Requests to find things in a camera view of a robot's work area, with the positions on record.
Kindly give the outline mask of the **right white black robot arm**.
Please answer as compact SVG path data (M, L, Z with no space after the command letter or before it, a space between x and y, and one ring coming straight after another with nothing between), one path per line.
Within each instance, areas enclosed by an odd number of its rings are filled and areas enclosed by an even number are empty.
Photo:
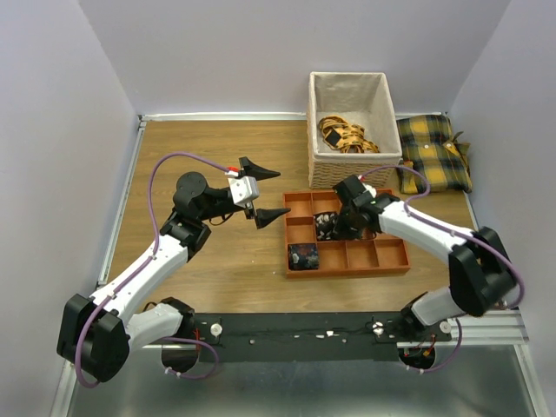
M473 231L442 222L394 195L377 192L356 175L338 182L333 191L341 203L334 237L352 240L364 231L392 235L448 267L445 288L420 295L400 311L392 326L400 336L417 341L446 319L481 317L518 287L518 276L493 229Z

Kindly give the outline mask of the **orange compartment tray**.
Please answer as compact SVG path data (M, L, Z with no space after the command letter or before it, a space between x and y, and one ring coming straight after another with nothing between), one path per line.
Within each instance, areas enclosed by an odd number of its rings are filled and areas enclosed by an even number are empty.
M392 235L374 237L366 230L362 238L349 241L318 242L314 214L340 212L341 203L332 190L287 192L283 195L285 208L286 276L289 279L323 277L356 277L404 274L410 269L407 245ZM315 243L320 257L316 270L288 269L288 244Z

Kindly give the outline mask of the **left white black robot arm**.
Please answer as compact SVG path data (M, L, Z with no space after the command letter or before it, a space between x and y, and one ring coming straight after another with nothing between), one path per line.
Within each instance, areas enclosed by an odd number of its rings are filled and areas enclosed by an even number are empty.
M154 240L146 251L112 282L89 296L75 294L66 302L56 352L73 364L82 387L94 388L112 379L138 348L160 339L182 343L192 335L194 314L179 301L161 301L142 313L137 309L201 251L211 234L208 221L216 217L227 220L242 212L257 228L265 228L287 213L284 208L254 205L260 195L258 183L276 178L280 172L247 157L240 158L238 167L206 163L222 172L227 187L210 187L199 172L181 175L169 218L163 225L152 225Z

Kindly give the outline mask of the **black floral tie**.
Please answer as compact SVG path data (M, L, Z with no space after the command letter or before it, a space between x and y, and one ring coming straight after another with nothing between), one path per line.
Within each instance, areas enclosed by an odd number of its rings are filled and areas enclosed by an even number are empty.
M334 228L338 222L339 214L336 211L325 211L314 214L314 227L318 242L337 241Z

